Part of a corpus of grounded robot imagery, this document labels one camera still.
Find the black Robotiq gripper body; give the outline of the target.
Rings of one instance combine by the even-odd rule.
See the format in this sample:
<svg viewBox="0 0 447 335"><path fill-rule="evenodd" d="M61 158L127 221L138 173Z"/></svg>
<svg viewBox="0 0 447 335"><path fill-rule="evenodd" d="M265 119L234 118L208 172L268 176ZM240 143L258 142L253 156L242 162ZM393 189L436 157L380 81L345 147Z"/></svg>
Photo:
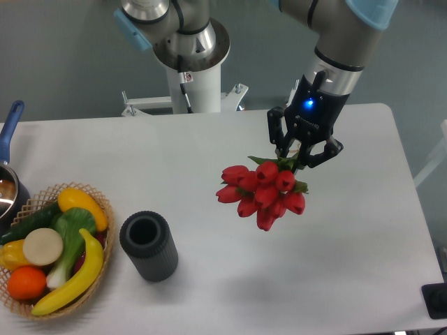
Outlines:
<svg viewBox="0 0 447 335"><path fill-rule="evenodd" d="M333 126L349 95L330 94L323 90L326 74L318 74L313 82L305 77L298 84L291 104L285 109L286 139L315 145L333 134Z"/></svg>

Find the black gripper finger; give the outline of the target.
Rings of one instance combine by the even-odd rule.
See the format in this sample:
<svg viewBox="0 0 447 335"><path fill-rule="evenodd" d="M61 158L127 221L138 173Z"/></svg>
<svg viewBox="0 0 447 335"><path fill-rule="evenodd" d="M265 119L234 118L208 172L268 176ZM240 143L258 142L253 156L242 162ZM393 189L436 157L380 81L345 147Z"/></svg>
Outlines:
<svg viewBox="0 0 447 335"><path fill-rule="evenodd" d="M274 107L267 111L268 133L270 143L276 146L277 157L285 158L291 145L295 142L295 126L291 121L291 106Z"/></svg>
<svg viewBox="0 0 447 335"><path fill-rule="evenodd" d="M343 148L343 144L331 136L325 141L325 145L321 153L311 155L313 145L302 142L298 154L298 162L296 163L297 169L304 169L306 167L314 168L337 156Z"/></svg>

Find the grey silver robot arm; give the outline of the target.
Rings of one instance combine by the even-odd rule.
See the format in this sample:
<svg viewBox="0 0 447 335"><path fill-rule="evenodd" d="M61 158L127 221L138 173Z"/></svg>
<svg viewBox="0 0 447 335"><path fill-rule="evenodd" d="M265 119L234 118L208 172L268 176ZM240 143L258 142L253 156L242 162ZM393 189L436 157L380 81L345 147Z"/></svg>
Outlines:
<svg viewBox="0 0 447 335"><path fill-rule="evenodd" d="M312 64L288 105L267 113L270 142L292 170L314 168L343 148L333 127L388 28L395 1L276 1L282 13L318 34ZM220 67L230 39L208 1L123 1L116 25L166 69L173 112L221 110Z"/></svg>

